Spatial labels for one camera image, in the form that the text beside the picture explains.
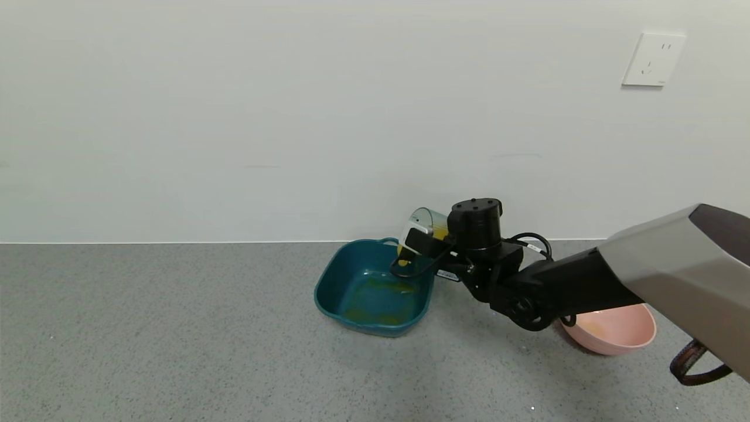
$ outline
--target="teal plastic basin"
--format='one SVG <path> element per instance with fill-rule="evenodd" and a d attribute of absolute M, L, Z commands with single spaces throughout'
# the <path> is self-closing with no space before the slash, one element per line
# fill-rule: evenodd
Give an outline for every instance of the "teal plastic basin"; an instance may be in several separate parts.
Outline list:
<path fill-rule="evenodd" d="M 346 328 L 375 336 L 398 337 L 425 316 L 434 271 L 415 279 L 391 274 L 398 240 L 356 240 L 342 246 L 315 287 L 315 304 Z M 419 258 L 401 273 L 415 273 L 428 260 Z"/>

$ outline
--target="white wall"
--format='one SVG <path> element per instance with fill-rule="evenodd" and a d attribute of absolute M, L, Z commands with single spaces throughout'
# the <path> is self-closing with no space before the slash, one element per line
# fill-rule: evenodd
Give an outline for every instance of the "white wall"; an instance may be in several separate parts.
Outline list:
<path fill-rule="evenodd" d="M 643 30 L 688 34 L 621 89 Z M 750 214 L 750 2 L 4 0 L 0 240 L 606 237 Z"/>

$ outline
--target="pink bowl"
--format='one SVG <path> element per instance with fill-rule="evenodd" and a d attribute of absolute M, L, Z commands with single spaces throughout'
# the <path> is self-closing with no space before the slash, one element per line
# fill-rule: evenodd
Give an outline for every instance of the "pink bowl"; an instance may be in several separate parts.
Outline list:
<path fill-rule="evenodd" d="M 575 326 L 562 327 L 573 340 L 596 353 L 629 353 L 648 345 L 656 336 L 656 321 L 643 304 L 580 314 L 576 319 Z"/>

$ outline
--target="bowl rim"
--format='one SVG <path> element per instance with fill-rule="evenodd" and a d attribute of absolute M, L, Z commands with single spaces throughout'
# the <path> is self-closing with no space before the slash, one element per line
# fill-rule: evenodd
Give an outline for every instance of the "bowl rim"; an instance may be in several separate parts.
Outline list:
<path fill-rule="evenodd" d="M 651 333 L 651 337 L 647 341 L 645 341 L 645 342 L 643 342 L 641 344 L 637 344 L 637 345 L 621 345 L 619 343 L 610 342 L 608 340 L 605 340 L 605 339 L 603 339 L 603 338 L 595 335 L 591 331 L 588 331 L 586 328 L 584 328 L 582 325 L 578 325 L 578 324 L 576 324 L 573 327 L 567 327 L 564 324 L 562 326 L 566 330 L 568 330 L 568 331 L 573 330 L 574 328 L 578 327 L 581 331 L 585 332 L 589 336 L 591 336 L 591 337 L 593 337 L 593 338 L 595 338 L 595 339 L 597 339 L 597 340 L 599 340 L 601 342 L 605 342 L 608 345 L 613 345 L 613 346 L 620 347 L 620 348 L 642 348 L 642 347 L 645 347 L 645 346 L 647 346 L 648 344 L 650 344 L 654 340 L 654 338 L 656 337 L 656 331 L 658 330 L 658 328 L 656 326 L 656 320 L 654 319 L 654 315 L 653 315 L 653 313 L 651 313 L 651 309 L 649 309 L 649 307 L 646 306 L 644 303 L 636 303 L 634 305 L 625 305 L 625 306 L 618 306 L 618 307 L 624 308 L 626 306 L 641 306 L 646 311 L 646 313 L 648 314 L 648 316 L 651 319 L 651 325 L 654 328 L 653 333 Z"/>

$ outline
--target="label sticker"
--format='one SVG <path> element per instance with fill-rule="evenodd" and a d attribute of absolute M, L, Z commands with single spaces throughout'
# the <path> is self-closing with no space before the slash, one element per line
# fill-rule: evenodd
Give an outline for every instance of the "label sticker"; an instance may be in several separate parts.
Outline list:
<path fill-rule="evenodd" d="M 437 270 L 437 275 L 439 277 L 443 277 L 444 279 L 453 280 L 454 282 L 458 281 L 458 276 L 445 270 Z"/>

